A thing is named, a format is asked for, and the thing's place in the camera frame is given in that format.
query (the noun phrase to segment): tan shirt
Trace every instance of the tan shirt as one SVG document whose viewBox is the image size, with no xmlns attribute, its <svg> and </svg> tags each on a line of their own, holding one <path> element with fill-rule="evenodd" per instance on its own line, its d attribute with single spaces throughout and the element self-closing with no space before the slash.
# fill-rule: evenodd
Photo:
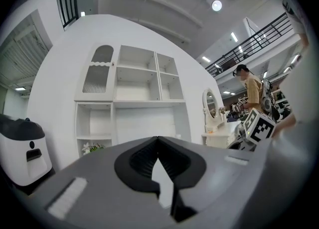
<svg viewBox="0 0 319 229">
<path fill-rule="evenodd" d="M 252 108 L 263 112 L 260 103 L 263 93 L 263 83 L 255 75 L 250 74 L 245 82 L 245 86 L 247 87 L 247 102 L 250 104 L 256 104 L 253 107 L 249 108 L 249 112 Z"/>
</svg>

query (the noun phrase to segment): arched cabinet door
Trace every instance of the arched cabinet door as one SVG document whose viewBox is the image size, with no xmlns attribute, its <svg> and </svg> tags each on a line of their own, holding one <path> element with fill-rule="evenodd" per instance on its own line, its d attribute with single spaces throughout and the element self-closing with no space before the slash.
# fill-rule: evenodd
<svg viewBox="0 0 319 229">
<path fill-rule="evenodd" d="M 114 48 L 111 44 L 94 44 L 78 80 L 75 101 L 113 100 L 118 58 Z"/>
</svg>

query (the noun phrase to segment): metal railing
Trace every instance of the metal railing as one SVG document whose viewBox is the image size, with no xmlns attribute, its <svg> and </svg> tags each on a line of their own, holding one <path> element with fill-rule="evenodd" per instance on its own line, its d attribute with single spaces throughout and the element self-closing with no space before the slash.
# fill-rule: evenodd
<svg viewBox="0 0 319 229">
<path fill-rule="evenodd" d="M 283 13 L 205 69 L 215 77 L 267 47 L 292 29 L 287 14 Z"/>
<path fill-rule="evenodd" d="M 77 0 L 64 0 L 63 3 L 62 0 L 59 0 L 59 3 L 60 15 L 62 15 L 61 20 L 63 21 L 63 28 L 65 28 L 73 20 L 79 19 L 78 2 Z"/>
</svg>

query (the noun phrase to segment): white cube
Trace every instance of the white cube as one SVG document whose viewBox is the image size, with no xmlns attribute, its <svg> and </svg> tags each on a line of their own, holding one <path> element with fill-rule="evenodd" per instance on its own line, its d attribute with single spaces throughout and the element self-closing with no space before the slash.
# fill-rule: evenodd
<svg viewBox="0 0 319 229">
<path fill-rule="evenodd" d="M 246 138 L 254 144 L 270 138 L 276 123 L 266 114 L 257 109 L 252 109 L 244 122 Z"/>
</svg>

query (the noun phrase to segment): man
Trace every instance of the man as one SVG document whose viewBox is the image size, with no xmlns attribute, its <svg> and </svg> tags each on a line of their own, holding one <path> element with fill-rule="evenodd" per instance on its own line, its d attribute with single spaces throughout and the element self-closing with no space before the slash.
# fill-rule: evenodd
<svg viewBox="0 0 319 229">
<path fill-rule="evenodd" d="M 263 83 L 253 75 L 246 65 L 239 64 L 236 68 L 236 77 L 247 88 L 247 103 L 243 105 L 244 109 L 248 109 L 249 112 L 252 108 L 255 108 L 261 112 L 264 112 L 261 107 L 261 97 L 263 93 Z"/>
</svg>

